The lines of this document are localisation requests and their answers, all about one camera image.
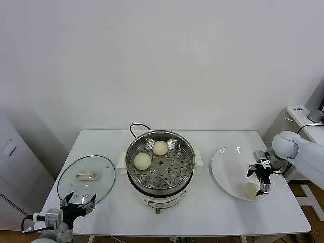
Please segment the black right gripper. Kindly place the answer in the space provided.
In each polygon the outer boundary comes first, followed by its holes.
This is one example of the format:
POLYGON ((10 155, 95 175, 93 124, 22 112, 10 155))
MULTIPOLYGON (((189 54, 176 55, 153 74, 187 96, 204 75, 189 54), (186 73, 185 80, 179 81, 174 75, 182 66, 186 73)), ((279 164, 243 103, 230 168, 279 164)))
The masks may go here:
POLYGON ((274 173, 274 170, 271 166, 264 167, 262 164, 249 165, 247 171, 247 177, 251 176, 253 173, 256 174, 259 181, 262 181, 259 185, 260 189, 256 192, 255 196, 261 196, 269 194, 271 191, 270 175, 274 173))

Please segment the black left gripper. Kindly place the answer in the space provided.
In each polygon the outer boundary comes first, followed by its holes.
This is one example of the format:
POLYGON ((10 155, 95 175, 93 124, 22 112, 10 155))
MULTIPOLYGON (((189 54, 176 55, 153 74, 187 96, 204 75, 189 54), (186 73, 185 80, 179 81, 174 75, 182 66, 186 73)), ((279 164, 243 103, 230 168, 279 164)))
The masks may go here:
POLYGON ((96 194, 94 194, 90 201, 85 204, 70 204, 69 201, 73 195, 74 192, 71 192, 64 199, 60 199, 60 206, 63 211, 63 222, 67 225, 73 225, 76 218, 83 217, 85 214, 90 213, 95 208, 96 204, 96 194))

